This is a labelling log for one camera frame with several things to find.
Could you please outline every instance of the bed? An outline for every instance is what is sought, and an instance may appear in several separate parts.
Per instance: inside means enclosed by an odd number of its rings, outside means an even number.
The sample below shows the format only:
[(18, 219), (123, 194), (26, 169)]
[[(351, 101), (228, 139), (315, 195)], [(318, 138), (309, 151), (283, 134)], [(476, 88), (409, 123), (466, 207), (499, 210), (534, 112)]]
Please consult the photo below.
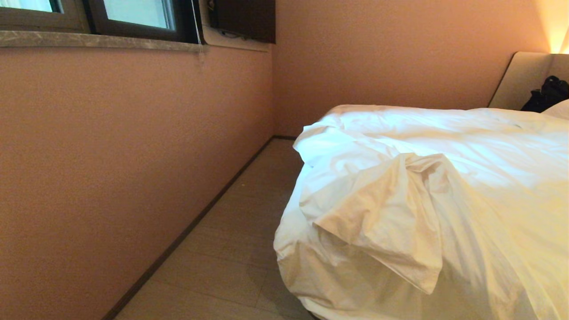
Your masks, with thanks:
[(326, 320), (567, 319), (560, 109), (333, 108), (294, 145), (287, 288)]

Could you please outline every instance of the television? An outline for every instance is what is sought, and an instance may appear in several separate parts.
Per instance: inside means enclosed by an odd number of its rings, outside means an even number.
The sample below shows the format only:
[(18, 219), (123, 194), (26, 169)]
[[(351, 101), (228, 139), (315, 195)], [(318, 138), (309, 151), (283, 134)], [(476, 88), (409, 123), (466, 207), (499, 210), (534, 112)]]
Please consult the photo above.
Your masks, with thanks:
[(206, 0), (211, 27), (226, 36), (276, 43), (275, 0)]

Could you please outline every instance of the white duvet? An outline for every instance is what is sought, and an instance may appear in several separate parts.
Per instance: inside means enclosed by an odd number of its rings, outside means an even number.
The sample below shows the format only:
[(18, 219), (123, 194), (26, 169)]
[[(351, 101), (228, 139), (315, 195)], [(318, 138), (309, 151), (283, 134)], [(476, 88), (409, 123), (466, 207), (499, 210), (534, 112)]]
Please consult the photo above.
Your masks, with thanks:
[(304, 128), (275, 235), (327, 320), (567, 319), (568, 126), (501, 109), (344, 105)]

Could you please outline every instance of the upholstered headboard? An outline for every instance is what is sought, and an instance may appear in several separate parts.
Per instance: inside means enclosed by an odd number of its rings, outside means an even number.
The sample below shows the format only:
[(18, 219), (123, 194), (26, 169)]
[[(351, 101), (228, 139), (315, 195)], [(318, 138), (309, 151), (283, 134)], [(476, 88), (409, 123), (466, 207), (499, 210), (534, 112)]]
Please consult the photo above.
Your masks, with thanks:
[(488, 107), (520, 110), (548, 76), (569, 81), (569, 55), (517, 52)]

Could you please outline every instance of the tiled floor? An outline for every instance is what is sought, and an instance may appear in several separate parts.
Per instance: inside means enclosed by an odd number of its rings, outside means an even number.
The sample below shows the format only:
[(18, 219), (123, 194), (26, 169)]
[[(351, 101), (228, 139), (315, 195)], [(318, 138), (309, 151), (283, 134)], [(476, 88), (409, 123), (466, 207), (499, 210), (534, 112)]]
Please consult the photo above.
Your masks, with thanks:
[(281, 280), (274, 232), (302, 162), (274, 139), (118, 320), (311, 320)]

